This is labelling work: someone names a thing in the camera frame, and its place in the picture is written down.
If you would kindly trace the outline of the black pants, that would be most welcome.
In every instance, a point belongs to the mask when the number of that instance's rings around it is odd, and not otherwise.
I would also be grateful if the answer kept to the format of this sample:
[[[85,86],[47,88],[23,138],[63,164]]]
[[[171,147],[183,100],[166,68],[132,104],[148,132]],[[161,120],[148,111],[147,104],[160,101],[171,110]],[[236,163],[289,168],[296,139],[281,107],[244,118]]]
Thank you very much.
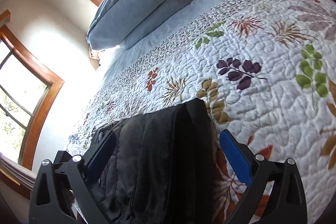
[[[112,223],[211,223],[213,161],[210,118],[198,98],[98,128],[113,132],[94,198]]]

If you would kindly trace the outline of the grey curtain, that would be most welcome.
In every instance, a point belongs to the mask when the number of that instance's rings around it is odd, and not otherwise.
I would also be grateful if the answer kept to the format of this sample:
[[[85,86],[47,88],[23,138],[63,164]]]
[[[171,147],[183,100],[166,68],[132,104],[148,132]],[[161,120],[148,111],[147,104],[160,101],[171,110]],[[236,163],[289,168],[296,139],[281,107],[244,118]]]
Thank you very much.
[[[33,190],[36,181],[36,174],[31,170],[13,162],[1,153],[1,171],[13,182],[17,182],[20,186]]]

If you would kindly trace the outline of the wooden side window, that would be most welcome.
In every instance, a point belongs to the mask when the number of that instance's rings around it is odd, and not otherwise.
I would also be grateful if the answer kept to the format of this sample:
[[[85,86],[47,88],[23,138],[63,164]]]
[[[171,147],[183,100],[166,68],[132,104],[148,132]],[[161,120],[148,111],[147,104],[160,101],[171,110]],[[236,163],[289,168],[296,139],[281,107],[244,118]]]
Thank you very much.
[[[1,13],[1,153],[32,171],[38,140],[64,81],[42,64],[8,28]],[[26,199],[31,190],[1,171],[1,182]]]

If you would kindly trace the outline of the floral quilted bedspread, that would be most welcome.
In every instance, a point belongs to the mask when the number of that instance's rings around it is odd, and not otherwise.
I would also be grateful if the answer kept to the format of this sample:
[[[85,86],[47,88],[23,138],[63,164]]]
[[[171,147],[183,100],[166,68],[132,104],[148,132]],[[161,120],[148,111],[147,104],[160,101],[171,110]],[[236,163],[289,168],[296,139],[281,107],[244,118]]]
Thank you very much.
[[[85,152],[102,124],[199,98],[218,131],[267,159],[295,159],[307,220],[325,212],[335,194],[333,1],[222,0],[99,72],[70,153]]]

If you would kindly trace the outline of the light blue pillow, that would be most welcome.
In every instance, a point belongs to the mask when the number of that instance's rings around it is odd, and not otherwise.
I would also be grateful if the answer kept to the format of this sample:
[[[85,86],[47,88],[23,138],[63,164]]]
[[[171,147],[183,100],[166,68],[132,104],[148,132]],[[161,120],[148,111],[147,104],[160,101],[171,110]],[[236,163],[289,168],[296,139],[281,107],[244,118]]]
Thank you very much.
[[[103,0],[87,32],[95,51],[130,49],[191,0]]]

